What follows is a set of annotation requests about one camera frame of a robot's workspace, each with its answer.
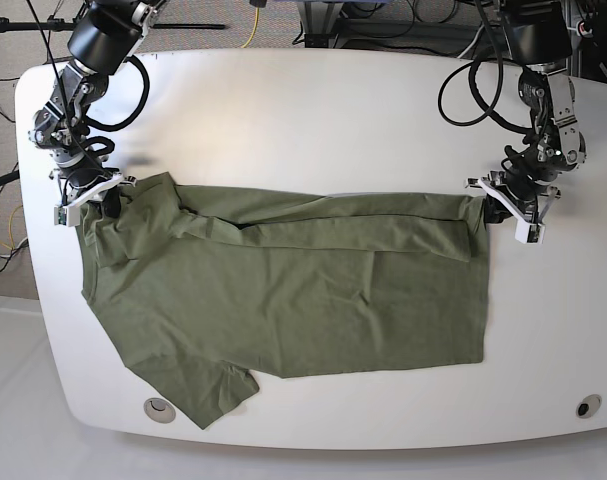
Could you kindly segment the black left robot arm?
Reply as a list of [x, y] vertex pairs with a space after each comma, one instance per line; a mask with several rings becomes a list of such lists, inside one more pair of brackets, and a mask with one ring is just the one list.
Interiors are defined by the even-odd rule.
[[[538, 233], [547, 212], [540, 198], [558, 199], [553, 182], [577, 169], [587, 157], [575, 114], [575, 87], [564, 67], [572, 45], [563, 9], [557, 1], [497, 1], [494, 8], [502, 29], [497, 34], [483, 2], [475, 6], [490, 44], [461, 68], [482, 111], [465, 124], [471, 127], [490, 119], [522, 135], [525, 147], [521, 151], [505, 147], [500, 170], [470, 185], [486, 194], [486, 223], [499, 224], [513, 217], [528, 233]], [[517, 93], [529, 109], [527, 127], [508, 121], [496, 110], [508, 63], [521, 69]]]

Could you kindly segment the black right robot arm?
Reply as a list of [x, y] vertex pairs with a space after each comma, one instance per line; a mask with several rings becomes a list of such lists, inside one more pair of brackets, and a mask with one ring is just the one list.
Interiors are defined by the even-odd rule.
[[[53, 175], [61, 194], [54, 210], [57, 225], [77, 226], [85, 203], [108, 217], [120, 214], [119, 186], [135, 180], [104, 165], [115, 149], [105, 135], [131, 125], [147, 103], [149, 74], [134, 52], [164, 7], [163, 1], [86, 1], [74, 20], [67, 44], [71, 59], [54, 70], [53, 92], [29, 132], [32, 143], [47, 150], [56, 164]], [[143, 82], [134, 111], [115, 124], [91, 118], [91, 104], [105, 95], [109, 78], [124, 64], [135, 67]]]

